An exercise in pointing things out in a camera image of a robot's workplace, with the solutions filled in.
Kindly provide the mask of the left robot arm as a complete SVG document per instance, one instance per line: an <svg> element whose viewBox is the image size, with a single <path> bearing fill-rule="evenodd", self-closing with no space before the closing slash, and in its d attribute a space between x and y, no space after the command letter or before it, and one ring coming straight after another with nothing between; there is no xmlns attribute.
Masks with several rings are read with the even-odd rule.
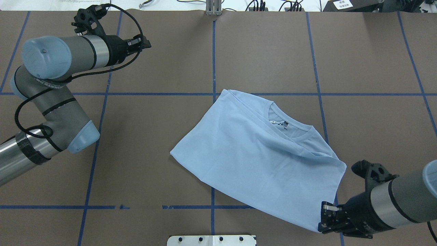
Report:
<svg viewBox="0 0 437 246"><path fill-rule="evenodd" d="M1 144L1 185L68 150L78 153L100 133L67 84L74 74L122 63L150 48L143 35L123 40L116 35L44 36L23 44L23 64L10 81L23 99L14 114L20 132Z"/></svg>

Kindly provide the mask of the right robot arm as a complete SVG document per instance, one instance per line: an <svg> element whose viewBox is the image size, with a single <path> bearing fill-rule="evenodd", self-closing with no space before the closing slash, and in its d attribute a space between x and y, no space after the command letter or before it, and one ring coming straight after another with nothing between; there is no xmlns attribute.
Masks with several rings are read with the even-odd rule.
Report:
<svg viewBox="0 0 437 246"><path fill-rule="evenodd" d="M351 170L364 179L365 191L345 204L323 201L319 232L372 239L376 233L436 220L436 160L406 176L367 160L356 162Z"/></svg>

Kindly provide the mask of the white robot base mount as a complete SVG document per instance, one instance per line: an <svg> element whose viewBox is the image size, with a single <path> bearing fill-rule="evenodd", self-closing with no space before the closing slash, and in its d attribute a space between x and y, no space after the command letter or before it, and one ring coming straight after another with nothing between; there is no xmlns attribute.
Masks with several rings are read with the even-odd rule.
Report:
<svg viewBox="0 0 437 246"><path fill-rule="evenodd" d="M167 246L257 246L257 240L252 235L177 235Z"/></svg>

